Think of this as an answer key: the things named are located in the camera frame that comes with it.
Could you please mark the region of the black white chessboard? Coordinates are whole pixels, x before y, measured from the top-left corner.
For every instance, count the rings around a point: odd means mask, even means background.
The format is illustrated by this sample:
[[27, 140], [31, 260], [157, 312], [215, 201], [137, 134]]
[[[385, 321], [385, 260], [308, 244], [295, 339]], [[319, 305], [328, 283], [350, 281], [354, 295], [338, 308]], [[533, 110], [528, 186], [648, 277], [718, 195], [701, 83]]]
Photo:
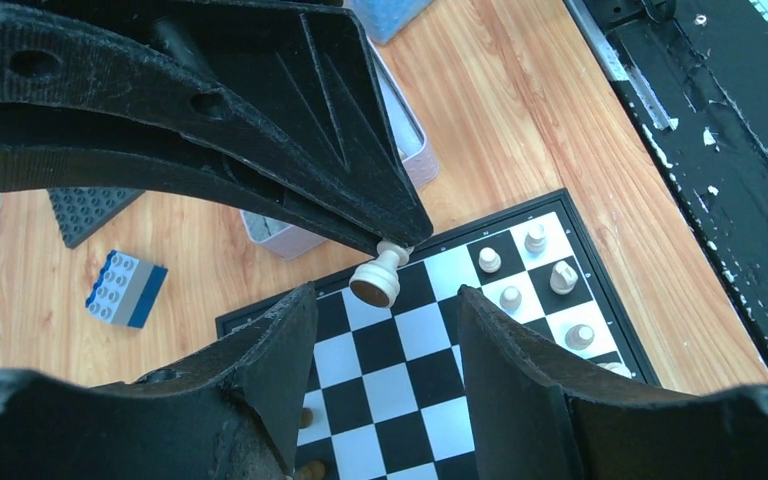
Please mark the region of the black white chessboard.
[[[529, 225], [543, 223], [548, 244], [524, 248]], [[480, 270], [478, 253], [494, 248], [502, 265]], [[549, 286], [561, 260], [579, 274], [574, 290]], [[306, 426], [295, 465], [320, 462], [328, 479], [473, 479], [477, 475], [458, 337], [460, 287], [498, 302], [517, 286], [511, 317], [558, 344], [567, 331], [595, 331], [580, 357], [622, 362], [635, 381], [658, 379], [570, 194], [559, 190], [431, 238], [399, 269], [391, 308], [350, 290], [350, 271], [315, 284], [318, 330], [303, 399]]]

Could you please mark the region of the white chess pawn second row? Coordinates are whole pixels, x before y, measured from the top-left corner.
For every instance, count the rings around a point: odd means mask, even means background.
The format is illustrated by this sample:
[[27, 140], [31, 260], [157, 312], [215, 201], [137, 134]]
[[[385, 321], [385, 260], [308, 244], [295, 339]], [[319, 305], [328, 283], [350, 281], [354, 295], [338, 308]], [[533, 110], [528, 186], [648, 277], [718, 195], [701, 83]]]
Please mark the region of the white chess pawn second row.
[[376, 250], [378, 256], [375, 259], [356, 268], [349, 280], [349, 288], [368, 305], [391, 308], [400, 293], [397, 269], [408, 263], [414, 248], [382, 240]]
[[494, 274], [501, 268], [501, 256], [494, 248], [483, 247], [478, 253], [478, 265], [482, 272]]
[[516, 311], [521, 306], [522, 300], [522, 292], [514, 285], [503, 288], [499, 294], [499, 306], [507, 312]]

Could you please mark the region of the white chess piece being passed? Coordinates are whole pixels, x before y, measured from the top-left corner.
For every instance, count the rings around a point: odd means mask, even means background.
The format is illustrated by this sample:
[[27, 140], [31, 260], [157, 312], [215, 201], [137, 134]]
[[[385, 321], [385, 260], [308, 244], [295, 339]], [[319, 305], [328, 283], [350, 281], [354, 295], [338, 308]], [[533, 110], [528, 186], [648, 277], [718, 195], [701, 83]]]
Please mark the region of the white chess piece being passed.
[[634, 377], [633, 372], [622, 362], [604, 362], [599, 363], [599, 366], [624, 378], [632, 379]]

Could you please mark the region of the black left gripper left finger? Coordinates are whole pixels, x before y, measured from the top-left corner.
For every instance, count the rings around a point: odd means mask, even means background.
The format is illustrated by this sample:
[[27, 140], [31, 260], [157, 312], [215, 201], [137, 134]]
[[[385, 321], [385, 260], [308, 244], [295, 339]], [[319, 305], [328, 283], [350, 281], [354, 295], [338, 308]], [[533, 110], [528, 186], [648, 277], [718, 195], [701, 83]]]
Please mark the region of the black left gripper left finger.
[[311, 284], [133, 383], [0, 369], [0, 479], [285, 479], [317, 330]]

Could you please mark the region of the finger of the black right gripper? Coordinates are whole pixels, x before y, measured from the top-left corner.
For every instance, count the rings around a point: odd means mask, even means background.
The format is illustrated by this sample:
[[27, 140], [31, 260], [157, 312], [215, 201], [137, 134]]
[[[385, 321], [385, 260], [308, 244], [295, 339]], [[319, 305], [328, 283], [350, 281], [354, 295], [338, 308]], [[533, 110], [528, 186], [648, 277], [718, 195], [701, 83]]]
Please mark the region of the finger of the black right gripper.
[[174, 133], [380, 241], [433, 232], [366, 33], [339, 1], [0, 1], [5, 107]]
[[0, 108], [0, 192], [67, 187], [130, 188], [207, 200], [368, 254], [381, 239], [242, 162], [174, 133], [87, 112]]

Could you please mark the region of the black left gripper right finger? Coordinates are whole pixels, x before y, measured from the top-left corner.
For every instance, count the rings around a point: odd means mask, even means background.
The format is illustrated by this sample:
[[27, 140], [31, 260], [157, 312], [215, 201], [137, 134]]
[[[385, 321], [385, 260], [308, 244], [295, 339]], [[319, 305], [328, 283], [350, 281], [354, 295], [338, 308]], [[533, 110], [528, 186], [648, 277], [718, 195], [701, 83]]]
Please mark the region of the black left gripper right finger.
[[482, 479], [768, 479], [768, 385], [703, 396], [635, 382], [457, 294]]

